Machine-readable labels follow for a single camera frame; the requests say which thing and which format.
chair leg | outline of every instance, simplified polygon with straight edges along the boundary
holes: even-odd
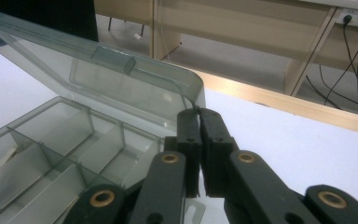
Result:
[[[145,26],[144,26],[144,25],[142,25],[141,36],[143,36],[143,35],[144,35],[144,28],[145,28]]]
[[[110,31],[110,24],[112,24],[112,17],[109,18],[109,27],[107,28],[108,31]]]

power outlet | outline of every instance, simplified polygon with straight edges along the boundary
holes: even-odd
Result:
[[[353,10],[353,9],[347,9],[347,8],[342,9],[342,12],[337,18],[336,23],[344,24],[344,17],[347,15],[352,16],[352,19],[350,23],[348,23],[348,25],[358,27],[358,10]]]

clear plastic box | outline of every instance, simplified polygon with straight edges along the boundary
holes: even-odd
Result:
[[[0,223],[61,223],[86,188],[133,186],[205,104],[192,72],[1,13],[0,53],[60,95],[0,129]]]

plastic divider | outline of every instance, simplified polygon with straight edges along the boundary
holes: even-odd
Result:
[[[84,188],[76,166],[71,165],[8,223],[52,223],[76,200]]]
[[[65,156],[93,132],[90,113],[84,109],[50,131],[40,142]]]
[[[8,127],[5,129],[6,133],[0,136],[0,167],[35,143],[30,138],[18,134]]]
[[[30,188],[50,165],[42,149],[33,144],[0,168],[0,211]]]
[[[51,168],[54,168],[57,164],[59,164],[61,161],[63,161],[64,156],[59,154],[58,152],[45,147],[43,145],[40,145],[39,143],[35,142],[34,140],[28,138],[27,136],[23,135],[22,133],[17,132],[16,130],[12,130],[9,128],[10,134],[13,137],[13,139],[16,141],[17,145],[19,146],[17,148],[18,153],[21,153],[24,149],[26,149],[31,144],[38,144],[39,147],[42,149],[46,160],[50,164]]]
[[[137,154],[127,150],[127,146],[116,157],[109,162],[100,175],[117,185],[126,178],[127,174],[133,169],[139,160]]]
[[[121,183],[125,189],[131,187],[146,177],[154,156],[158,154],[158,144],[159,142],[156,140],[126,175],[125,179]]]
[[[83,153],[78,162],[98,174],[123,148],[124,134],[120,123]]]

white table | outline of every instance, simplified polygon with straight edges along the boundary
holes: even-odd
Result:
[[[56,94],[0,56],[0,127]],[[206,90],[241,149],[259,154],[299,193],[326,184],[358,200],[358,133]],[[227,223],[222,200],[207,203],[202,223]]]

